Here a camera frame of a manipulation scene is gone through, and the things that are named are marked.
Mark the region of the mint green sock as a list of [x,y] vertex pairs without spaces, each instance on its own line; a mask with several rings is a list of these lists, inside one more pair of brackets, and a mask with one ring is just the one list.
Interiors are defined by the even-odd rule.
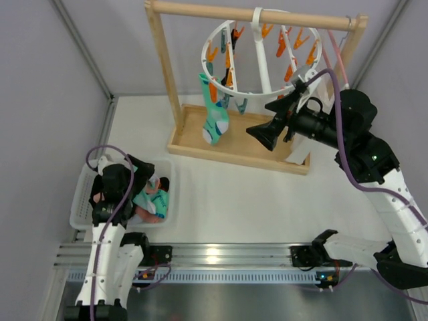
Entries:
[[217,87],[209,81],[206,74],[199,74],[207,117],[203,125],[203,138],[210,145],[215,145],[229,129],[229,116],[218,99]]
[[151,214],[167,218],[169,208],[169,192],[158,190],[158,180],[151,179],[142,192],[133,198],[132,202],[136,207],[141,207]]

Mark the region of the pink sock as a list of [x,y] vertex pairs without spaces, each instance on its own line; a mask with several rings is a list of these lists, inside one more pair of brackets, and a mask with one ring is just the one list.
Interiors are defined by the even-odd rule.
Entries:
[[104,194],[102,192],[99,192],[92,197],[92,200],[95,203],[99,203],[101,201],[104,201],[105,200]]
[[163,223],[165,221],[164,218],[156,216],[155,214],[149,213],[147,210],[136,207],[134,216],[130,219],[129,224],[157,224]]

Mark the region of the pink sock front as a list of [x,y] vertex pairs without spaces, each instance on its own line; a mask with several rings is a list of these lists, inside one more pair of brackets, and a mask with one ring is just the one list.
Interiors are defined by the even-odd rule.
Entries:
[[163,223],[165,221],[164,218],[156,216],[155,214],[149,213],[147,210],[136,207],[134,216],[130,219],[129,224],[157,224]]

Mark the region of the black patterned sock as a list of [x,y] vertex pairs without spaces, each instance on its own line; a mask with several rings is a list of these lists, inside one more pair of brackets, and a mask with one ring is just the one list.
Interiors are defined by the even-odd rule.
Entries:
[[225,76],[221,84],[231,90],[236,89],[235,75],[235,44],[238,38],[236,30],[230,29],[230,26],[221,29],[221,53],[224,56]]

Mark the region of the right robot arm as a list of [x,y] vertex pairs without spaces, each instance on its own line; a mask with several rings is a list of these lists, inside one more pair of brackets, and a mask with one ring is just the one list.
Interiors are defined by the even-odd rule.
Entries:
[[274,117],[251,126],[247,133],[268,150],[278,138],[295,134],[337,150],[335,161],[348,181],[373,204],[390,241],[369,241],[328,229],[317,236],[308,251],[310,265],[332,261],[363,265],[390,286],[408,290],[427,285],[427,220],[410,194],[399,161],[391,147],[371,133],[377,107],[358,90],[346,89],[330,112],[312,110],[301,89],[266,105]]

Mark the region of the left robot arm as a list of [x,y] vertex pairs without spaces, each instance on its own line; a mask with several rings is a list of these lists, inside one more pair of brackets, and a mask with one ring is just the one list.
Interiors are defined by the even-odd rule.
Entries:
[[127,299],[136,269],[150,247],[145,233],[127,232],[133,200],[154,175],[154,165],[126,155],[102,156],[96,166],[91,252],[84,283],[65,320],[127,320]]

